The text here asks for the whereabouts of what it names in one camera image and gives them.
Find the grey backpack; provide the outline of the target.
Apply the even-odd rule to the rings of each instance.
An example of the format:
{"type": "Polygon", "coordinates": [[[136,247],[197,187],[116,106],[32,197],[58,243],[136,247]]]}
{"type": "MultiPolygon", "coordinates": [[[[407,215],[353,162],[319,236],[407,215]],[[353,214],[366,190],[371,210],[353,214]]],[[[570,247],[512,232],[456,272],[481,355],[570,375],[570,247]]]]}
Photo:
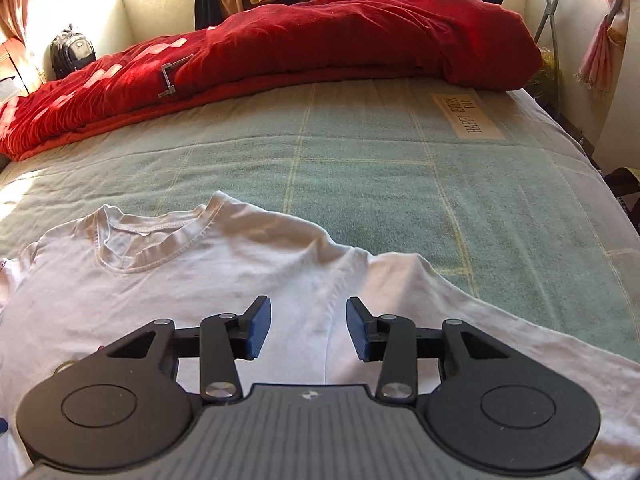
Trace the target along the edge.
{"type": "Polygon", "coordinates": [[[72,25],[56,36],[49,47],[50,61],[57,80],[81,70],[96,60],[91,41],[72,25]]]}

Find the metal clothes rack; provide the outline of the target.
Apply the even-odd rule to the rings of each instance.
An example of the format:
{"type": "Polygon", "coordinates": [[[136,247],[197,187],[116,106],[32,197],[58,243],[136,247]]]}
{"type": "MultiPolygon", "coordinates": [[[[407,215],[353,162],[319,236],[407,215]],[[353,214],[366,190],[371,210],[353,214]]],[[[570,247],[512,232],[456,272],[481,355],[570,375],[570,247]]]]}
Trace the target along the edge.
{"type": "Polygon", "coordinates": [[[554,82],[554,98],[555,102],[560,100],[560,60],[559,60],[559,44],[558,33],[556,32],[555,13],[558,10],[560,0],[544,0],[546,5],[544,6],[544,12],[542,12],[541,19],[537,26],[534,39],[539,41],[546,26],[550,28],[551,36],[551,52],[553,54],[553,82],[554,82]]]}

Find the white printed t-shirt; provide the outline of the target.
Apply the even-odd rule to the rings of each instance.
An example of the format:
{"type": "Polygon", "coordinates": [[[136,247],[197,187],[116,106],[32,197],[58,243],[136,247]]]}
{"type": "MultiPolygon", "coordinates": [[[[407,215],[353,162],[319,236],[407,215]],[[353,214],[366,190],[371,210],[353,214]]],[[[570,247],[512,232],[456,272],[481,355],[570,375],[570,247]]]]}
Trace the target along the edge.
{"type": "Polygon", "coordinates": [[[159,217],[103,206],[61,224],[1,263],[1,415],[61,365],[136,328],[170,318],[195,326],[272,304],[255,382],[373,382],[346,328],[358,297],[374,314],[420,326],[460,318],[561,375],[597,401],[602,426],[587,467],[600,479],[639,471],[639,367],[572,336],[529,323],[462,292],[416,254],[379,256],[334,243],[320,226],[224,194],[159,217]]]}

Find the green plaid bed sheet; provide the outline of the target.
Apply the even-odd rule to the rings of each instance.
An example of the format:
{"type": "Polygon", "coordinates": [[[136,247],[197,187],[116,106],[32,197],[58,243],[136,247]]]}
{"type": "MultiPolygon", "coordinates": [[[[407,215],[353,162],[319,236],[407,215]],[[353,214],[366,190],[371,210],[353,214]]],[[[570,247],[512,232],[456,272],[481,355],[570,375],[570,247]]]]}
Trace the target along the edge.
{"type": "Polygon", "coordinates": [[[424,79],[305,84],[121,128],[1,168],[1,251],[114,205],[159,216],[225,192],[337,243],[416,252],[530,322],[639,355],[639,237],[600,172],[524,91],[473,101],[465,140],[424,79]]]}

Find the wooden headboard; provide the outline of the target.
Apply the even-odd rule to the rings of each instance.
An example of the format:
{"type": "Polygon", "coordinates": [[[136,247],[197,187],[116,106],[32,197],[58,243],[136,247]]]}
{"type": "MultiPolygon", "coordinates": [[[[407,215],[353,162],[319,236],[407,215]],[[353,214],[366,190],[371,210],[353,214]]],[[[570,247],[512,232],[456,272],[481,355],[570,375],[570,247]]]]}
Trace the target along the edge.
{"type": "Polygon", "coordinates": [[[0,46],[0,102],[6,104],[14,96],[29,96],[42,85],[40,73],[29,59],[24,44],[7,39],[0,46]]]}

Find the red quilt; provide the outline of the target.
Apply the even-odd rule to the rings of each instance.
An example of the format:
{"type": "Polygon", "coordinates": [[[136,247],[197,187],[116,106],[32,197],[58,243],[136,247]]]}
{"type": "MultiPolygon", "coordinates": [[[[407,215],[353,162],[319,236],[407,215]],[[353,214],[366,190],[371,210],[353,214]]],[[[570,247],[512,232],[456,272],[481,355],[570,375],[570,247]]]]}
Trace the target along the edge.
{"type": "Polygon", "coordinates": [[[296,84],[427,77],[518,90],[541,63],[521,15],[483,0],[266,4],[215,27],[105,55],[4,102],[1,151],[18,162],[137,122],[296,84]]]}

